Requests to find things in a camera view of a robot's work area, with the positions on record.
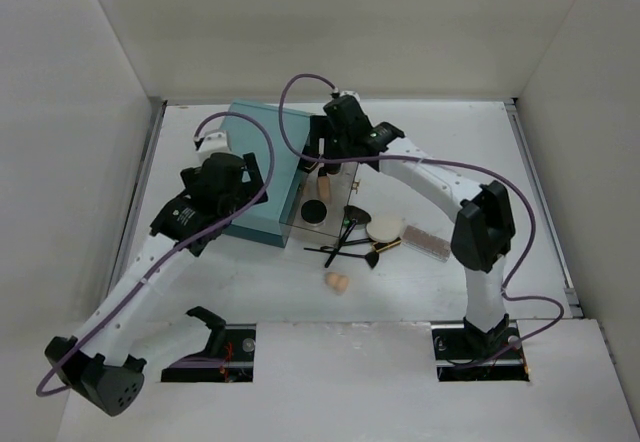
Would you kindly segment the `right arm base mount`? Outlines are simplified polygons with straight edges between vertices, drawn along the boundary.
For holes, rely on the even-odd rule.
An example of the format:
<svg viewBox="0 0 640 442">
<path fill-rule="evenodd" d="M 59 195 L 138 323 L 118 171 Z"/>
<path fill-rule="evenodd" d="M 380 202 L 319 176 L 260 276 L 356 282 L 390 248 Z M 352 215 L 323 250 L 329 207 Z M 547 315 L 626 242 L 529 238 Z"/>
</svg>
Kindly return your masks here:
<svg viewBox="0 0 640 442">
<path fill-rule="evenodd" d="M 515 323 L 510 324 L 498 345 L 490 349 L 473 348 L 464 327 L 435 325 L 432 340 L 439 382 L 504 382 L 530 380 L 524 351 L 510 348 L 496 359 L 488 361 L 499 349 L 520 336 Z"/>
</svg>

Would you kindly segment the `clear acrylic box door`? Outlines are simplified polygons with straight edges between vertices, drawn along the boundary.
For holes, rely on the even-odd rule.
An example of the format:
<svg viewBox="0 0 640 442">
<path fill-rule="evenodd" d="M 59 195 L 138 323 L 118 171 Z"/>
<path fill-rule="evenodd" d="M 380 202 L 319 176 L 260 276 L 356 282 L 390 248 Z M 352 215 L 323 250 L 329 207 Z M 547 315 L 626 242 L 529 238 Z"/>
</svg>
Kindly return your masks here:
<svg viewBox="0 0 640 442">
<path fill-rule="evenodd" d="M 343 232 L 344 207 L 350 203 L 358 166 L 343 164 L 337 174 L 320 174 L 319 164 L 310 173 L 298 170 L 297 189 L 285 227 L 299 242 L 332 244 Z"/>
</svg>

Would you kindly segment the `beige foundation bottle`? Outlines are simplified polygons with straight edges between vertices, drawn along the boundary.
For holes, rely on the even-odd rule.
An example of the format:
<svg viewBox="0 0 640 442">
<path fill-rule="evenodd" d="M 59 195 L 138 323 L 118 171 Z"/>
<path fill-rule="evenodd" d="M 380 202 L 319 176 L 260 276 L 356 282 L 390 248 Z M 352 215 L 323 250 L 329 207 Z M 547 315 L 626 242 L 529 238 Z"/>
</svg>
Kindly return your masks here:
<svg viewBox="0 0 640 442">
<path fill-rule="evenodd" d="M 318 198 L 324 203 L 330 203 L 332 194 L 331 194 L 331 180 L 327 170 L 324 167 L 321 167 L 318 170 L 317 178 L 316 178 L 316 190 Z"/>
</svg>

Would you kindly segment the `peach makeup sponge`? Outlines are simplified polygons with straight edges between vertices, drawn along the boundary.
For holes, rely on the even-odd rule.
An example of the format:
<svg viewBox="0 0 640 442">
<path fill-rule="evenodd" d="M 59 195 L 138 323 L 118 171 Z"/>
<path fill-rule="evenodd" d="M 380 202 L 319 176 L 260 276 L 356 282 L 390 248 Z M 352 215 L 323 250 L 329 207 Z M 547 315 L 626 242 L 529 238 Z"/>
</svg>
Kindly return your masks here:
<svg viewBox="0 0 640 442">
<path fill-rule="evenodd" d="M 329 272 L 325 276 L 325 284 L 336 294 L 342 295 L 349 287 L 350 278 L 346 275 Z"/>
</svg>

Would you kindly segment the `teal makeup organizer box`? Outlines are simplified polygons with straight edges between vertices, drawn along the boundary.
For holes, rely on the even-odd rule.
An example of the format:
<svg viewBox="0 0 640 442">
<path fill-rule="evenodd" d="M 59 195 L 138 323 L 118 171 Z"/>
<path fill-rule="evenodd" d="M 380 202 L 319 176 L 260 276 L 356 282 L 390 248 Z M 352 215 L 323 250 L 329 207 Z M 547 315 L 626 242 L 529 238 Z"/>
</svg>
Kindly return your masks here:
<svg viewBox="0 0 640 442">
<path fill-rule="evenodd" d="M 310 117 L 307 112 L 286 109 L 284 126 L 292 132 L 284 139 L 277 107 L 236 99 L 227 109 L 199 123 L 194 138 L 213 130 L 226 131 L 230 154 L 242 157 L 254 153 L 264 181 L 254 196 L 258 200 L 230 222 L 228 235 L 278 248 L 286 246 L 289 230 L 285 225 L 297 192 L 296 173 L 301 170 L 295 153 L 304 149 Z"/>
</svg>

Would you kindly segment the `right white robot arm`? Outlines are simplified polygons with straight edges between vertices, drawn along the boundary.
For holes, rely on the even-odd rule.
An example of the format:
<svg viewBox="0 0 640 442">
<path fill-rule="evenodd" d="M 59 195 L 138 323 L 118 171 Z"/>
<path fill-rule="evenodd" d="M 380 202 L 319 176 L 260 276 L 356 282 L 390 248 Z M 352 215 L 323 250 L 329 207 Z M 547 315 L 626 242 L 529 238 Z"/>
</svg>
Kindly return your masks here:
<svg viewBox="0 0 640 442">
<path fill-rule="evenodd" d="M 450 249 L 464 267 L 467 307 L 464 346 L 476 362 L 505 340 L 509 316 L 502 296 L 506 255 L 515 235 L 507 188 L 481 184 L 437 162 L 388 122 L 374 126 L 352 95 L 340 95 L 314 118 L 311 135 L 326 140 L 328 160 L 353 160 L 425 197 L 453 223 Z"/>
</svg>

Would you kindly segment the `black kabuki brush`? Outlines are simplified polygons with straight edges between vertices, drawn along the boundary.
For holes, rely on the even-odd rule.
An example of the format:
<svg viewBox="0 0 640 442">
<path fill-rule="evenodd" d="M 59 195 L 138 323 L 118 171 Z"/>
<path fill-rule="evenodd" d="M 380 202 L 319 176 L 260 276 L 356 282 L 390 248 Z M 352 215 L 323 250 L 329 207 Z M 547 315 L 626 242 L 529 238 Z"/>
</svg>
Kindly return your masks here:
<svg viewBox="0 0 640 442">
<path fill-rule="evenodd" d="M 354 205 L 346 205 L 344 207 L 343 223 L 345 224 L 345 230 L 344 230 L 344 233 L 338 239 L 338 242 L 335 244 L 332 251 L 330 252 L 329 257 L 327 258 L 324 264 L 325 268 L 330 267 L 333 260 L 337 256 L 340 249 L 344 246 L 345 242 L 347 241 L 348 237 L 351 235 L 353 230 L 359 225 L 368 224 L 370 221 L 371 221 L 371 215 L 364 209 L 361 209 Z"/>
</svg>

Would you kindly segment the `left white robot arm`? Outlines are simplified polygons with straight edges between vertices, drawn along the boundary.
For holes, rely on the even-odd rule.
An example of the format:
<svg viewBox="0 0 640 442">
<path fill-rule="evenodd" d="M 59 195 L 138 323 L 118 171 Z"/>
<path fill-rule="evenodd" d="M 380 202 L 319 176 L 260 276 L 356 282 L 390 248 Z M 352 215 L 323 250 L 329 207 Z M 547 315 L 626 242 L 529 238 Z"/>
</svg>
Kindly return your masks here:
<svg viewBox="0 0 640 442">
<path fill-rule="evenodd" d="M 231 222 L 267 201 L 275 166 L 258 166 L 254 154 L 216 152 L 181 171 L 182 190 L 152 221 L 142 249 L 113 291 L 69 337 L 53 337 L 44 350 L 51 369 L 36 388 L 40 397 L 58 377 L 72 390 L 115 417 L 139 395 L 147 361 L 132 355 L 136 333 L 164 292 Z"/>
</svg>

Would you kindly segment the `white round powder puff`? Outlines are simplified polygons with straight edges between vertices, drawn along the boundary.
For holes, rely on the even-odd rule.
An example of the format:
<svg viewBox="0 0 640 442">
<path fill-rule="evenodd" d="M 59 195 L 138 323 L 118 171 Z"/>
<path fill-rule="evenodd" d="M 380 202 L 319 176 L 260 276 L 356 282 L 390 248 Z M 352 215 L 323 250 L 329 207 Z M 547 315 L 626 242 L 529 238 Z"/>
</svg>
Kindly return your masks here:
<svg viewBox="0 0 640 442">
<path fill-rule="evenodd" d="M 366 233 L 374 242 L 389 243 L 400 237 L 404 229 L 404 219 L 400 216 L 380 213 L 366 225 Z"/>
</svg>

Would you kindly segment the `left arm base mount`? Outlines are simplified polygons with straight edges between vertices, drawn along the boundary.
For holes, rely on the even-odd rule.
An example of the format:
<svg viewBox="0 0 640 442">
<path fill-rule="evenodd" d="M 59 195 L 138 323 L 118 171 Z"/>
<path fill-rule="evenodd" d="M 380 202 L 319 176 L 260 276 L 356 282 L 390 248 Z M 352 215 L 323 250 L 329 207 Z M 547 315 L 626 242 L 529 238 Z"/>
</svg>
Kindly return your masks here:
<svg viewBox="0 0 640 442">
<path fill-rule="evenodd" d="M 186 312 L 206 328 L 203 346 L 191 350 L 161 371 L 163 383 L 251 383 L 254 378 L 257 327 L 229 325 L 197 306 Z"/>
</svg>

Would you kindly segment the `black fan brush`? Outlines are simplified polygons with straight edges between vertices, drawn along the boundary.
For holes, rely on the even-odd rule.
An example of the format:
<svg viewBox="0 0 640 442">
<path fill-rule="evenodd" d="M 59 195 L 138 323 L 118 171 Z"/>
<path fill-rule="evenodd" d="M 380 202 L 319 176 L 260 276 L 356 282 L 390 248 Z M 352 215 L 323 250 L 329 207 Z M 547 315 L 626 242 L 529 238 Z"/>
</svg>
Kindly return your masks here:
<svg viewBox="0 0 640 442">
<path fill-rule="evenodd" d="M 368 252 L 366 254 L 354 254 L 354 253 L 347 253 L 347 252 L 342 252 L 342 251 L 335 251 L 332 248 L 327 249 L 327 248 L 305 247 L 304 250 L 305 251 L 309 251 L 309 252 L 316 252 L 316 253 L 325 254 L 331 260 L 335 259 L 338 256 L 354 258 L 354 259 L 362 259 L 367 263 L 367 265 L 371 269 L 374 269 L 377 266 L 377 264 L 379 263 L 379 260 L 380 260 L 380 254 L 378 252 L 376 252 L 376 251 L 370 251 L 370 252 Z"/>
</svg>

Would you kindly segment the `thin black makeup brush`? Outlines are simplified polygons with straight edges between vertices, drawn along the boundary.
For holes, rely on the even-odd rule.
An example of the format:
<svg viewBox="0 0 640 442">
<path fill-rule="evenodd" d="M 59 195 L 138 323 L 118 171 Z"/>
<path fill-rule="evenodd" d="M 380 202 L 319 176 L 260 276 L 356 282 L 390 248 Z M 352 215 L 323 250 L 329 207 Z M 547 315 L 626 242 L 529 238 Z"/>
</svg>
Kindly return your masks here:
<svg viewBox="0 0 640 442">
<path fill-rule="evenodd" d="M 362 238 L 362 239 L 356 239 L 356 240 L 347 240 L 345 242 L 338 243 L 336 247 L 341 249 L 343 247 L 350 247 L 350 246 L 356 246 L 356 245 L 362 245 L 362 244 L 371 244 L 371 243 L 372 243 L 372 240 L 370 238 Z M 334 246 L 321 246 L 320 250 L 321 251 L 331 251 L 336 247 L 334 247 Z"/>
</svg>

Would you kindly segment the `black round gecomo compact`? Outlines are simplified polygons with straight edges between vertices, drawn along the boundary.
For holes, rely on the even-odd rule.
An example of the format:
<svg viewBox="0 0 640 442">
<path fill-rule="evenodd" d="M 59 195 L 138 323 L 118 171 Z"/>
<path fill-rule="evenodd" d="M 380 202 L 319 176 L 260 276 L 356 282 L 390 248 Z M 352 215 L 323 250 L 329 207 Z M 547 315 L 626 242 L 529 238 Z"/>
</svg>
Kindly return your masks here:
<svg viewBox="0 0 640 442">
<path fill-rule="evenodd" d="M 327 217 L 327 207 L 324 202 L 318 199 L 310 199 L 304 202 L 300 209 L 302 220 L 312 226 L 318 226 Z"/>
</svg>

